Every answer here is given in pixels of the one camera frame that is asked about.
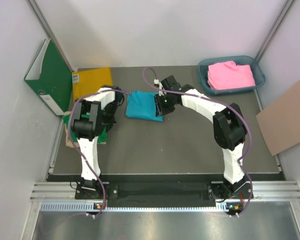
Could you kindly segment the teal t shirt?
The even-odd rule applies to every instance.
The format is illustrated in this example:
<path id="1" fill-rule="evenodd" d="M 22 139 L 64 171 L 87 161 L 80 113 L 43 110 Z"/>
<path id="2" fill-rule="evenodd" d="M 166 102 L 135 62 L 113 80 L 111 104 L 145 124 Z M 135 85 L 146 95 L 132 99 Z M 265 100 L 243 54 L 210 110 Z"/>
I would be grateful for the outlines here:
<path id="1" fill-rule="evenodd" d="M 128 118 L 163 122 L 163 116 L 156 116 L 155 92 L 133 91 L 127 96 L 125 115 Z"/>

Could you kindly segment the yellow folder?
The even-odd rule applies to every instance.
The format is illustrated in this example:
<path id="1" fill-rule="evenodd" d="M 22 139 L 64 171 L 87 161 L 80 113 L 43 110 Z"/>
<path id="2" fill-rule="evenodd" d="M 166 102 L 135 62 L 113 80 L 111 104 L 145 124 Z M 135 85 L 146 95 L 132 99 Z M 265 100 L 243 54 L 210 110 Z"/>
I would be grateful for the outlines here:
<path id="1" fill-rule="evenodd" d="M 73 101 L 75 102 L 84 95 L 97 92 L 104 85 L 113 85 L 109 67 L 72 72 Z"/>

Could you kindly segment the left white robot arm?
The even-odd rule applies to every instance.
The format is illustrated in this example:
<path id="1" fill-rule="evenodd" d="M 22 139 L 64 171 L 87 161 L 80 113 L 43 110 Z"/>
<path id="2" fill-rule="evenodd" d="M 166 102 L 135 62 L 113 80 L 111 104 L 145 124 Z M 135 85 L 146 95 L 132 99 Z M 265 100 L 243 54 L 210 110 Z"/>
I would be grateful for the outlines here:
<path id="1" fill-rule="evenodd" d="M 106 198 L 106 189 L 100 178 L 98 139 L 104 131 L 116 124 L 115 113 L 129 95 L 118 86 L 104 85 L 97 92 L 80 97 L 73 105 L 68 132 L 74 133 L 82 162 L 78 191 L 86 190 L 92 198 Z"/>

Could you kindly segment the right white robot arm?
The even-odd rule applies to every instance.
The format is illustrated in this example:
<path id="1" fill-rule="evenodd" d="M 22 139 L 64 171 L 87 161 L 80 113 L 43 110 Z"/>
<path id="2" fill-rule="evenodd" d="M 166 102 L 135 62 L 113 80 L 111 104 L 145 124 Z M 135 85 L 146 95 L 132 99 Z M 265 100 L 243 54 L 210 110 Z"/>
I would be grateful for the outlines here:
<path id="1" fill-rule="evenodd" d="M 159 88 L 158 94 L 154 95 L 157 117 L 170 114 L 176 105 L 181 105 L 212 123 L 214 140 L 223 152 L 222 198 L 235 198 L 241 193 L 245 179 L 239 160 L 247 134 L 243 121 L 229 107 L 213 102 L 193 86 L 181 86 L 172 75 L 163 80 L 154 79 L 153 83 Z"/>

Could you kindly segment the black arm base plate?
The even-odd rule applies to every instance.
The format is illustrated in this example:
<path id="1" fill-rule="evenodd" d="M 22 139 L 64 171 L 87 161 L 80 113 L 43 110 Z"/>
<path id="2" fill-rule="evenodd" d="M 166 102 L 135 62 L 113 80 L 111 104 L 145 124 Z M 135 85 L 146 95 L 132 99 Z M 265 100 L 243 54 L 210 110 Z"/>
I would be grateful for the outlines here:
<path id="1" fill-rule="evenodd" d="M 245 180 L 234 185 L 224 181 L 109 181 L 104 184 L 105 190 L 99 183 L 79 182 L 75 190 L 76 200 L 102 200 L 108 201 L 142 201 L 165 199 L 173 201 L 184 199 L 226 201 L 230 199 L 248 200 L 254 197 L 251 183 Z"/>

